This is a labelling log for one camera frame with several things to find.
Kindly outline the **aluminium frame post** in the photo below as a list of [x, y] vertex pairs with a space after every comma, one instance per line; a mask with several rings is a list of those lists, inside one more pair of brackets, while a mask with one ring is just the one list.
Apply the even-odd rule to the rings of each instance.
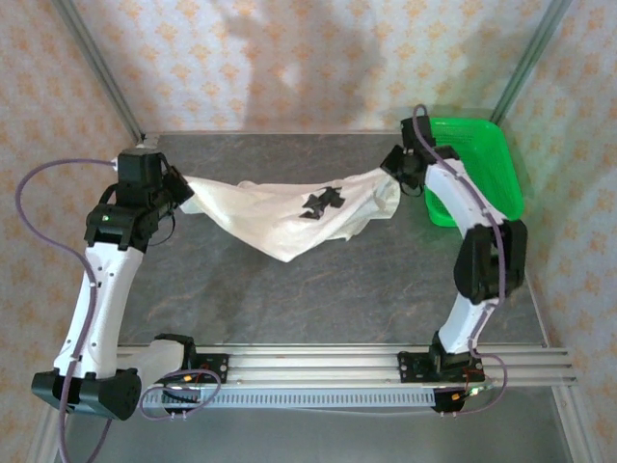
[[81, 14], [73, 0], [50, 0], [61, 19], [65, 23], [79, 48], [82, 56], [86, 60], [94, 77], [107, 95], [112, 106], [121, 119], [121, 123], [126, 128], [131, 137], [141, 143], [145, 138], [145, 133], [137, 122], [128, 101], [121, 91], [116, 78], [106, 63], [106, 60], [96, 44], [88, 26], [84, 22]]
[[540, 61], [544, 51], [561, 20], [570, 8], [573, 0], [550, 0], [539, 24], [535, 28], [522, 57], [518, 61], [513, 74], [506, 84], [496, 107], [490, 117], [490, 122], [501, 125], [514, 105], [519, 93], [524, 87], [527, 78]]

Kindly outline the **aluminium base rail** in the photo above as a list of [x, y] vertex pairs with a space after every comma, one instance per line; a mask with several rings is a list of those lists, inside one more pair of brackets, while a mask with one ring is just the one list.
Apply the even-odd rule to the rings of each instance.
[[[203, 345], [199, 353], [228, 355], [227, 387], [396, 388], [397, 354], [424, 353], [426, 345], [405, 344], [227, 344]], [[565, 348], [534, 344], [482, 344], [483, 367], [493, 381], [507, 366], [511, 387], [573, 385], [577, 375]]]

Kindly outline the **white t-shirt with black print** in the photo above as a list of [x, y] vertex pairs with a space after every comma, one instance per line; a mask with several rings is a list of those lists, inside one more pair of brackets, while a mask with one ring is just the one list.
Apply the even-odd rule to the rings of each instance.
[[246, 244], [290, 262], [328, 240], [359, 234], [372, 220], [392, 218], [400, 203], [399, 183], [377, 168], [317, 184], [236, 185], [188, 177], [194, 195], [180, 206], [207, 215]]

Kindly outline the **green plastic basket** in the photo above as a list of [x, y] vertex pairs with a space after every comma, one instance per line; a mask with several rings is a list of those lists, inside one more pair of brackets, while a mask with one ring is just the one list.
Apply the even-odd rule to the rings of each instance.
[[437, 144], [454, 148], [485, 200], [508, 220], [519, 220], [523, 194], [500, 128], [476, 119], [433, 118], [430, 124]]

